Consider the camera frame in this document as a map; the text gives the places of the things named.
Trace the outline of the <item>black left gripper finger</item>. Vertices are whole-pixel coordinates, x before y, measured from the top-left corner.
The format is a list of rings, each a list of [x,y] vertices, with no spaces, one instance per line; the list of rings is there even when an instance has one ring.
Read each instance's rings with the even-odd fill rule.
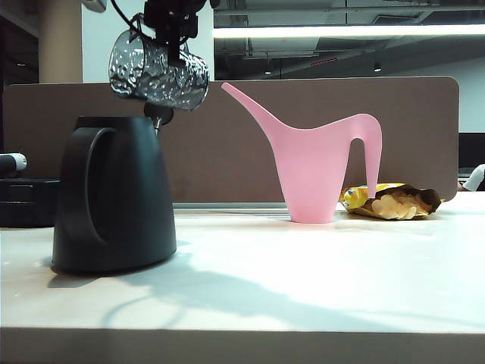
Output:
[[[167,62],[171,67],[181,67],[180,37],[171,36],[167,41]]]

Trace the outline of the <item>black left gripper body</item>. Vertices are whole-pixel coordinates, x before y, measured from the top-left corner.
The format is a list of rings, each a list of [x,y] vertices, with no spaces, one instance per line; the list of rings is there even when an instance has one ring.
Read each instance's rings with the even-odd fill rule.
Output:
[[[148,0],[144,4],[144,23],[157,39],[196,38],[198,2],[190,0]]]

